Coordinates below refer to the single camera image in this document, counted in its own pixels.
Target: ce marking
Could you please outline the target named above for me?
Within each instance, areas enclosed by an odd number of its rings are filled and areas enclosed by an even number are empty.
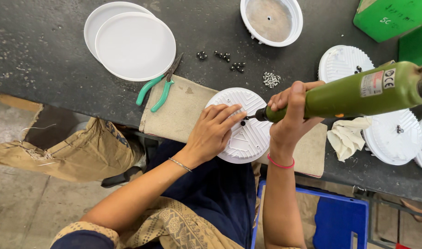
[[[385,71],[384,76],[383,76],[383,88],[387,89],[387,88],[395,87],[396,86],[395,77],[396,77],[395,68]]]

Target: person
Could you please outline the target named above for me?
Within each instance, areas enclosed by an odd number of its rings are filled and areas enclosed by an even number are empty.
[[[270,128],[266,249],[306,248],[292,154],[299,139],[323,120],[303,118],[306,91],[322,84],[297,81],[268,102],[273,111],[287,106],[287,113]],[[51,248],[250,248],[256,205],[252,166],[217,157],[231,127],[246,116],[233,115],[240,109],[240,104],[205,108],[186,144],[162,143],[145,174],[61,230]]]

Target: warning label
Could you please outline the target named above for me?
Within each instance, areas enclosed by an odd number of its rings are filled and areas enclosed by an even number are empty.
[[[363,76],[360,85],[360,95],[362,97],[368,97],[372,95],[382,94],[382,79],[383,72],[379,71],[373,74]]]

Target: concrete floor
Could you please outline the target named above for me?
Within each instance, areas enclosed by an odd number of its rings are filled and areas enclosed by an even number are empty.
[[[0,144],[18,140],[21,130],[30,124],[33,116],[33,112],[0,103]],[[349,186],[303,177],[297,177],[296,181],[352,196]],[[76,184],[39,172],[0,166],[0,249],[49,248],[57,232],[77,221],[117,188],[101,188],[98,181]],[[379,233],[388,238],[396,235],[390,224],[397,220],[397,212],[387,210],[378,215],[379,227],[383,229]],[[422,223],[413,221],[407,213],[403,217],[403,223],[406,223],[401,226],[404,242],[411,248],[422,248]],[[256,249],[262,248],[256,243]]]

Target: left hand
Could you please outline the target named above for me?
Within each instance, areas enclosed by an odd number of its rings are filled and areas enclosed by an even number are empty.
[[[189,165],[191,169],[213,159],[225,149],[231,138],[231,128],[246,116],[246,112],[231,116],[240,109],[241,104],[220,104],[210,105],[202,111],[188,142],[181,150],[194,158],[194,163]]]

